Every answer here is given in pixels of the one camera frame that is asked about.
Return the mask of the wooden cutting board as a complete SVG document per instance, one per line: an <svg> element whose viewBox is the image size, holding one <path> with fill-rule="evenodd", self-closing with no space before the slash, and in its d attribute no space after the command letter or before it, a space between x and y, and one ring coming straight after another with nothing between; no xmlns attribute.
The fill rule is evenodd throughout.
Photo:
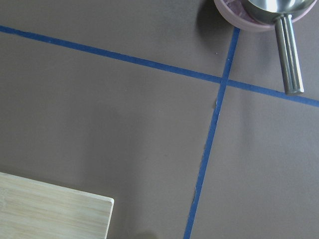
<svg viewBox="0 0 319 239"><path fill-rule="evenodd" d="M2 239L105 239L114 199L0 174Z"/></svg>

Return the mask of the pink bowl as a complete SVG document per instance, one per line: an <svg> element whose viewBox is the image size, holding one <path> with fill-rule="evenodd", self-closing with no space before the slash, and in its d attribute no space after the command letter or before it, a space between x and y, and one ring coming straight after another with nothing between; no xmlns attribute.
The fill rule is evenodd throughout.
<svg viewBox="0 0 319 239"><path fill-rule="evenodd" d="M221 15L233 26L252 32L292 32L293 23L304 17L315 0L216 0Z"/></svg>

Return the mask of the metal scoop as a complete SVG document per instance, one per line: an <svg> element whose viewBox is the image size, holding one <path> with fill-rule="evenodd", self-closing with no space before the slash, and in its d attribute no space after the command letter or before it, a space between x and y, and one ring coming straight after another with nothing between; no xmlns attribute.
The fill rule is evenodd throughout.
<svg viewBox="0 0 319 239"><path fill-rule="evenodd" d="M314 0L243 0L247 13L262 24L275 27L285 94L304 92L293 20L315 3Z"/></svg>

